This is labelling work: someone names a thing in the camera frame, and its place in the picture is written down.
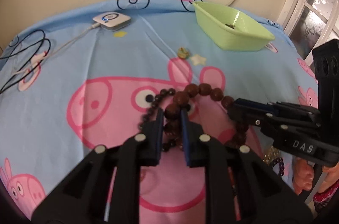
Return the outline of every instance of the green container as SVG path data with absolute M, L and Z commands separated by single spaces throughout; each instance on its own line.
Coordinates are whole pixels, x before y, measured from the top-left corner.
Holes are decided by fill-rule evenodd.
M 258 51 L 275 36 L 253 18 L 231 7 L 194 2 L 197 22 L 223 50 Z

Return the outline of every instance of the white power adapter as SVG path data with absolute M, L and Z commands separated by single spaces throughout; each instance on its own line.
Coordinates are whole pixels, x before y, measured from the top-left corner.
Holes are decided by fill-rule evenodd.
M 93 20 L 107 30 L 117 31 L 130 24 L 131 17 L 117 12 L 107 12 L 97 15 Z

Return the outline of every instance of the silver screw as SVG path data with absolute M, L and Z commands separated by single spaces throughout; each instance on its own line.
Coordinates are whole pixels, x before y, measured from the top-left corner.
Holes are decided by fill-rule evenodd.
M 94 151 L 98 154 L 105 152 L 106 147 L 104 145 L 98 145 L 95 147 Z
M 249 153 L 251 149 L 247 145 L 242 145 L 239 147 L 239 150 L 241 153 Z
M 211 140 L 211 136 L 209 136 L 208 134 L 201 134 L 199 136 L 199 140 L 201 142 L 208 142 L 209 140 Z
M 139 133 L 139 134 L 137 134 L 137 135 L 134 136 L 134 139 L 135 139 L 137 142 L 142 142 L 142 141 L 145 141 L 146 135 L 145 135 L 145 134 L 142 134 L 142 133 Z

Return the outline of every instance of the black cable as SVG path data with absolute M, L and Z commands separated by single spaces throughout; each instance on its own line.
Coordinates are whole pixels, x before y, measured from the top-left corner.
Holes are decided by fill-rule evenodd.
M 38 40 L 37 42 L 35 42 L 35 43 L 33 43 L 33 44 L 27 46 L 26 48 L 24 48 L 24 49 L 22 49 L 22 50 L 20 50 L 20 51 L 18 51 L 18 52 L 16 52 L 16 53 L 13 54 L 13 52 L 15 51 L 15 49 L 18 47 L 18 45 L 19 45 L 21 42 L 23 42 L 26 38 L 30 37 L 31 35 L 33 35 L 33 34 L 36 33 L 36 32 L 42 32 L 43 37 L 42 37 L 40 40 Z M 46 52 L 46 55 L 48 55 L 48 53 L 50 52 L 50 48 L 51 48 L 51 42 L 50 42 L 50 40 L 49 40 L 48 38 L 46 38 L 46 34 L 45 34 L 45 32 L 44 32 L 43 30 L 41 30 L 41 29 L 34 30 L 34 31 L 30 32 L 28 35 L 26 35 L 26 36 L 25 36 L 22 40 L 20 40 L 20 41 L 19 41 L 19 37 L 17 36 L 17 42 L 16 42 L 14 45 L 10 46 L 10 47 L 14 47 L 14 49 L 11 51 L 10 55 L 9 55 L 9 56 L 5 56 L 5 57 L 0 57 L 0 60 L 9 59 L 9 58 L 11 58 L 11 57 L 13 57 L 13 56 L 15 56 L 15 55 L 18 55 L 18 54 L 20 54 L 20 53 L 26 51 L 28 48 L 30 48 L 30 47 L 32 47 L 32 46 L 34 46 L 34 45 L 40 44 L 40 45 L 38 46 L 38 48 L 34 51 L 34 53 L 32 54 L 32 56 L 31 56 L 31 57 L 30 57 L 30 58 L 29 58 L 29 59 L 28 59 L 28 60 L 27 60 L 20 68 L 19 68 L 19 70 L 17 70 L 17 71 L 21 71 L 21 70 L 22 70 L 22 69 L 23 69 L 23 68 L 31 61 L 31 59 L 34 57 L 34 55 L 40 50 L 40 48 L 41 48 L 42 45 L 45 43 L 45 41 L 47 41 L 48 44 L 49 44 L 48 50 L 47 50 L 47 52 Z M 6 85 L 9 84 L 9 83 L 13 80 L 13 78 L 16 76 L 16 75 L 13 75 L 13 76 L 12 76 L 12 77 L 11 77 L 11 78 L 10 78 L 10 79 L 2 86 L 2 88 L 0 89 L 0 94 L 2 94 L 3 92 L 5 92 L 7 89 L 11 88 L 12 86 L 18 84 L 20 81 L 24 80 L 27 76 L 29 76 L 32 72 L 34 72 L 34 70 L 35 70 L 36 68 L 38 68 L 40 64 L 41 64 L 41 61 L 38 62 L 38 64 L 37 64 L 32 70 L 30 70 L 26 75 L 24 75 L 22 78 L 20 78 L 19 80 L 17 80 L 17 81 L 15 81 L 15 82 L 11 83 L 10 85 L 6 86 Z

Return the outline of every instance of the hand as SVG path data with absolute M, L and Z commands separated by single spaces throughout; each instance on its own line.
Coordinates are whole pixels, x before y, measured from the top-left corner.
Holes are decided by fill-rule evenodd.
M 333 168 L 322 167 L 322 169 L 328 174 L 318 190 L 319 193 L 327 190 L 339 179 L 339 163 Z M 312 188 L 313 178 L 313 168 L 306 160 L 297 158 L 293 165 L 293 187 L 295 193 L 299 195 L 302 190 L 310 190 Z

